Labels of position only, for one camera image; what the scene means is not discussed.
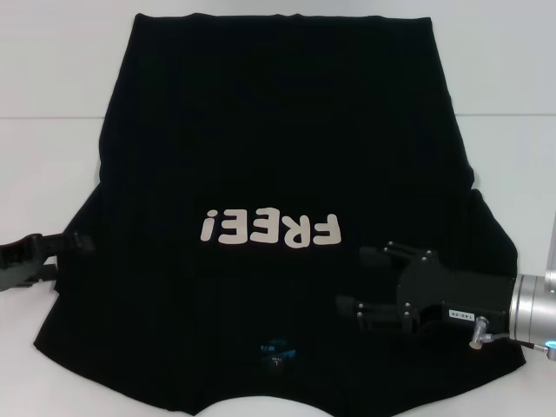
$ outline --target white lettering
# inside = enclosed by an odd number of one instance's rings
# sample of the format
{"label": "white lettering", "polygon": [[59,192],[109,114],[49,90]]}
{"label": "white lettering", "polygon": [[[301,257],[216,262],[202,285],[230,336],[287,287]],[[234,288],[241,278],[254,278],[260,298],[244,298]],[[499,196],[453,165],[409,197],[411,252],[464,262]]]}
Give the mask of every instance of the white lettering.
{"label": "white lettering", "polygon": [[317,232],[328,232],[328,236],[315,236],[315,245],[337,245],[341,242],[340,225],[336,215],[328,215],[326,223],[316,223],[314,229]]}
{"label": "white lettering", "polygon": [[267,215],[266,219],[255,219],[253,226],[256,228],[265,228],[267,233],[253,232],[250,239],[253,242],[261,243],[278,243],[278,234],[280,231],[280,210],[276,208],[259,208],[256,211],[258,215]]}
{"label": "white lettering", "polygon": [[208,218],[202,223],[202,230],[201,230],[201,240],[203,242],[208,242],[212,237],[212,230],[215,227],[215,217],[218,214],[216,210],[210,210],[207,213]]}
{"label": "white lettering", "polygon": [[[306,248],[311,242],[311,223],[309,223],[309,218],[306,215],[302,215],[297,224],[294,220],[285,215],[281,219],[282,223],[289,227],[288,232],[284,236],[284,241],[286,244],[294,249]],[[301,243],[294,241],[297,235],[301,235]]]}
{"label": "white lettering", "polygon": [[222,228],[234,228],[235,235],[220,235],[218,241],[225,245],[239,245],[247,241],[247,210],[224,210],[224,215],[235,217],[224,220]]}

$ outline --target t-shirt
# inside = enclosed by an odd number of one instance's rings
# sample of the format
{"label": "t-shirt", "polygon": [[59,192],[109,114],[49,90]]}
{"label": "t-shirt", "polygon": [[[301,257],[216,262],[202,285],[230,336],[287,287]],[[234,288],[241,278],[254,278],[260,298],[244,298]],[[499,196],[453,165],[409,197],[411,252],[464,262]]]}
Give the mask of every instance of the t-shirt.
{"label": "t-shirt", "polygon": [[400,270],[359,259],[389,241],[516,275],[430,19],[137,15],[99,148],[67,229],[96,252],[59,257],[36,339],[71,371],[188,414],[270,395],[381,417],[524,363],[468,328],[361,332],[335,305],[395,303]]}

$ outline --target black clamp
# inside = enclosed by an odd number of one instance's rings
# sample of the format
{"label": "black clamp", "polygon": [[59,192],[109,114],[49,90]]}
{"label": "black clamp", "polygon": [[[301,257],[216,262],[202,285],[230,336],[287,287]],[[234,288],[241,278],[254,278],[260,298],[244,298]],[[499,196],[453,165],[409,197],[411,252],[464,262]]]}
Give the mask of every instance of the black clamp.
{"label": "black clamp", "polygon": [[44,265],[51,256],[65,252],[95,250],[90,237],[60,234],[28,235],[21,241],[0,246],[0,291],[9,288],[30,287],[39,281],[56,279],[55,265]]}
{"label": "black clamp", "polygon": [[507,328],[512,277],[451,270],[440,263],[434,250],[394,242],[378,250],[360,249],[361,266],[369,271],[371,280],[375,268],[391,268],[394,259],[405,264],[394,303],[336,297],[340,315],[355,318],[361,331],[392,329],[411,334],[431,321],[473,328],[474,318],[479,316],[489,320],[495,333]]}

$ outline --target white table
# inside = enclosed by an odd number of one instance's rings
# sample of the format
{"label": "white table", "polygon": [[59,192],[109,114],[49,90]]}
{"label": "white table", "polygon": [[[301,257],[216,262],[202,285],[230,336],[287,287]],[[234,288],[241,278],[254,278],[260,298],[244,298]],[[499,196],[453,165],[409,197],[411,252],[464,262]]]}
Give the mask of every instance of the white table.
{"label": "white table", "polygon": [[[541,0],[0,0],[0,244],[60,232],[98,181],[97,142],[135,13],[182,16],[425,17],[479,188],[520,253],[543,275],[556,211],[556,4]],[[59,367],[32,342],[56,293],[0,293],[0,416],[164,416]],[[406,413],[553,413],[556,364],[526,351],[519,371]],[[245,398],[205,416],[318,416],[291,401]]]}

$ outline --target label sticker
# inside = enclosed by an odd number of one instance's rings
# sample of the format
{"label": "label sticker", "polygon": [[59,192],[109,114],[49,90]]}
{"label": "label sticker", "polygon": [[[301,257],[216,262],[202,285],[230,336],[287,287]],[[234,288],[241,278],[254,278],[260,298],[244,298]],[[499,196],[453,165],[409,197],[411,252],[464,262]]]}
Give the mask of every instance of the label sticker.
{"label": "label sticker", "polygon": [[475,321],[475,314],[466,313],[465,311],[448,310],[450,317],[453,319]]}

